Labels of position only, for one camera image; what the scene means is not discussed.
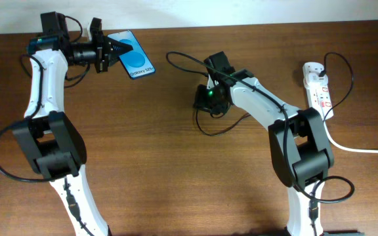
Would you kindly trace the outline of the blue Galaxy smartphone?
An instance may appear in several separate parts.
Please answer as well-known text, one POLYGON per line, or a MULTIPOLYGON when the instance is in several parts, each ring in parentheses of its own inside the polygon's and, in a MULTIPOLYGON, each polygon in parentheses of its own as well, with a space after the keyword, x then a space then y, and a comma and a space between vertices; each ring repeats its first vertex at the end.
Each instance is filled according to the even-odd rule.
POLYGON ((109 34, 108 37, 120 43, 131 45, 133 49, 119 56, 119 59, 131 79, 152 75, 156 72, 155 67, 140 46, 134 33, 130 30, 109 34))

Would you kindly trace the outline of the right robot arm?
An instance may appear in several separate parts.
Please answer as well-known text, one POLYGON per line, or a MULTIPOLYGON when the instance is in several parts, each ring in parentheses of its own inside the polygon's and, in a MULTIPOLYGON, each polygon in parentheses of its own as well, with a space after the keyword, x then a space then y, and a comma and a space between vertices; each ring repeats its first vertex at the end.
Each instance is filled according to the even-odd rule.
POLYGON ((202 65, 208 83, 198 87, 194 107, 222 115, 236 106, 268 132, 272 166, 288 192, 289 219, 283 235, 323 235, 320 206, 331 201, 321 196, 334 156, 319 112, 284 102, 250 71, 235 70, 223 52, 202 65))

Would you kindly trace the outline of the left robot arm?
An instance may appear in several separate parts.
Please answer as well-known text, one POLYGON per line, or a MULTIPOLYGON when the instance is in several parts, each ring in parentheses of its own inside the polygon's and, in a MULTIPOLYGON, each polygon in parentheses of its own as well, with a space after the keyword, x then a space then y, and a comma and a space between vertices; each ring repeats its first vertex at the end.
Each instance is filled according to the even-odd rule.
POLYGON ((99 18, 92 19, 87 42, 72 41, 66 18, 57 12, 41 15, 43 31, 27 46, 30 101, 24 120, 12 133, 32 170, 61 198, 75 234, 110 235, 87 181, 85 143, 64 112, 64 82, 69 66, 94 66, 96 72, 105 72, 133 48, 104 35, 99 18))

